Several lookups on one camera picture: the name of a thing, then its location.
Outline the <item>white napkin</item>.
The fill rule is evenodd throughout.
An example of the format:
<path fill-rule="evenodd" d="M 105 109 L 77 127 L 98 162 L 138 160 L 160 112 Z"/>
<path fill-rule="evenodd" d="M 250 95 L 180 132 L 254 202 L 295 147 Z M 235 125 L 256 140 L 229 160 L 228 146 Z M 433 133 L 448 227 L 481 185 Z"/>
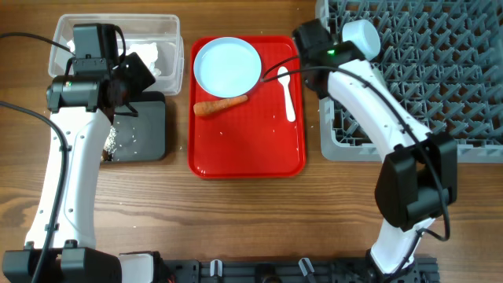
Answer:
<path fill-rule="evenodd" d="M 169 71 L 166 61 L 167 51 L 164 50 L 166 47 L 167 44 L 164 42 L 133 43 L 127 47 L 126 55 L 136 53 L 149 71 L 155 77 L 159 77 L 166 75 Z"/>

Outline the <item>white rice pile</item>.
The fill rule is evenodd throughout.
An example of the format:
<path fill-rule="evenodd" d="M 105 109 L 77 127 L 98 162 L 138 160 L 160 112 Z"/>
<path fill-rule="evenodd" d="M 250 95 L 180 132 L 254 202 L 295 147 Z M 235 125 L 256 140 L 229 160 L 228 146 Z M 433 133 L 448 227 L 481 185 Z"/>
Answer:
<path fill-rule="evenodd" d="M 118 149 L 133 145 L 137 141 L 134 127 L 118 128 L 111 126 L 103 151 L 113 155 Z"/>

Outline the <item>brown food scrap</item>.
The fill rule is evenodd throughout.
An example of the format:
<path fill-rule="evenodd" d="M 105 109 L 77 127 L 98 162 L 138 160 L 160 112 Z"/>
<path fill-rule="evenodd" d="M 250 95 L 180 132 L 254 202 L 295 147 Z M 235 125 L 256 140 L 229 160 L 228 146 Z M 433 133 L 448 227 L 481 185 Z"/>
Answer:
<path fill-rule="evenodd" d="M 101 154 L 101 162 L 104 163 L 112 161 L 113 161 L 113 154 L 104 149 Z"/>

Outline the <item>light blue bowl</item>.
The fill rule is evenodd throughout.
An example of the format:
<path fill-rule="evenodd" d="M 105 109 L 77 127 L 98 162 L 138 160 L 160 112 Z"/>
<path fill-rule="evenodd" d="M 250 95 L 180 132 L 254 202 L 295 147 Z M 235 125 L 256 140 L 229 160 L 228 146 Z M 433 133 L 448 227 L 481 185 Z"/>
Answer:
<path fill-rule="evenodd" d="M 343 26 L 342 40 L 353 42 L 371 61 L 380 53 L 381 41 L 376 27 L 368 20 L 356 20 Z"/>

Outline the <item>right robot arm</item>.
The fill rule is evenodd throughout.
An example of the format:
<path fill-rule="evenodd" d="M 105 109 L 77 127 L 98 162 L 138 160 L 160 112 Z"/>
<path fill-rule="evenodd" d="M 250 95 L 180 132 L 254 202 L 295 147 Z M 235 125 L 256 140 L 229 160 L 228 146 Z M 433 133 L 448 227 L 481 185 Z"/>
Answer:
<path fill-rule="evenodd" d="M 380 52 L 367 20 L 344 25 L 335 41 L 320 20 L 294 30 L 306 86 L 340 103 L 356 119 L 382 161 L 374 196 L 383 216 L 376 242 L 363 259 L 342 259 L 337 277 L 364 282 L 437 282 L 438 263 L 415 255 L 436 219 L 448 221 L 457 199 L 457 144 L 434 133 L 393 97 L 372 66 Z"/>

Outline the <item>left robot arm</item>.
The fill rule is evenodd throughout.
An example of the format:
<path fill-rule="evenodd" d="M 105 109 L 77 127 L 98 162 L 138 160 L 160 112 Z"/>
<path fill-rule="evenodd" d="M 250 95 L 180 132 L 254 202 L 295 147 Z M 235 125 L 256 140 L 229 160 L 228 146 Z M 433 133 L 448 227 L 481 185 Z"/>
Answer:
<path fill-rule="evenodd" d="M 101 157 L 116 116 L 137 117 L 131 105 L 155 79 L 126 51 L 114 24 L 77 24 L 63 75 L 47 89 L 52 141 L 34 222 L 21 250 L 7 251 L 11 282 L 171 282 L 158 252 L 110 255 L 96 249 L 94 201 Z"/>

